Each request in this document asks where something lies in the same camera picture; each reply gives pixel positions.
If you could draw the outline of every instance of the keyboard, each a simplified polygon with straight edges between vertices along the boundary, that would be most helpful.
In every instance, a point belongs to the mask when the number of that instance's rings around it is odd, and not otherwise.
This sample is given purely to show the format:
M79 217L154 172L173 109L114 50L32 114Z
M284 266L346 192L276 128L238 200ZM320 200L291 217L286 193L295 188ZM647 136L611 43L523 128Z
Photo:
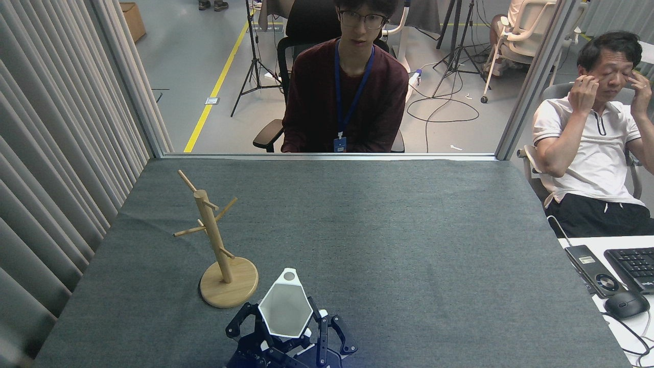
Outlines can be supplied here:
M654 294L654 248L609 249L604 256L628 289Z

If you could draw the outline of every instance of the gray tablecloth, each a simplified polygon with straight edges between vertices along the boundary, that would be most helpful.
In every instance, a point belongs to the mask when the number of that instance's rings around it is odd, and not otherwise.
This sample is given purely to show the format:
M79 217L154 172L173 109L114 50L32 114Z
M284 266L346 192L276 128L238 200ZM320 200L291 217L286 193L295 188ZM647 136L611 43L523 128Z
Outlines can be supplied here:
M629 367L509 162L221 159L147 164L36 367L229 360L237 308L197 291L209 241L172 237L198 218L177 169L221 207L238 197L219 225L258 268L250 302L293 267L346 319L360 347L346 368Z

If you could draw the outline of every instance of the round wooden base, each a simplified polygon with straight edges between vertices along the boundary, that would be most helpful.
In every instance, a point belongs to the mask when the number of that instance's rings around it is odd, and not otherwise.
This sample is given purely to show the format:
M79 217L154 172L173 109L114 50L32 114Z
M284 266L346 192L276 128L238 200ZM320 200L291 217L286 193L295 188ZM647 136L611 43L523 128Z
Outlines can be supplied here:
M232 282L223 280L218 262L209 266L200 280L200 294L210 305L232 308L247 301L259 284L259 273L252 262L245 258L228 259Z

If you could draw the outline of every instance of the wooden mug stand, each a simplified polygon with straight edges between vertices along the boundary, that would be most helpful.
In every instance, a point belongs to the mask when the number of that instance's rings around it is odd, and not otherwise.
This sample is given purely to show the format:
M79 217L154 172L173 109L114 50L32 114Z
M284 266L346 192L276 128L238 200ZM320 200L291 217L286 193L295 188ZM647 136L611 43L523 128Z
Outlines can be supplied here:
M209 266L200 280L199 288L202 299L217 308L239 306L247 301L256 290L259 284L259 273L252 262L236 257L225 249L216 223L237 199L234 198L214 217L214 210L218 211L219 208L209 201L207 191L196 189L182 170L177 170L177 173L193 191L201 220L198 220L200 226L176 232L173 236L204 230L216 255L216 262Z

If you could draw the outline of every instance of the gray curtain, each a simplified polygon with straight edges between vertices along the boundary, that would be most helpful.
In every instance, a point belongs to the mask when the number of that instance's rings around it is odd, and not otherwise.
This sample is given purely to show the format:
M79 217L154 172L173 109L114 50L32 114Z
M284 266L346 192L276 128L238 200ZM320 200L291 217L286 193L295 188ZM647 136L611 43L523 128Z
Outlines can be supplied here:
M0 1L0 367L28 367L170 141L116 0Z

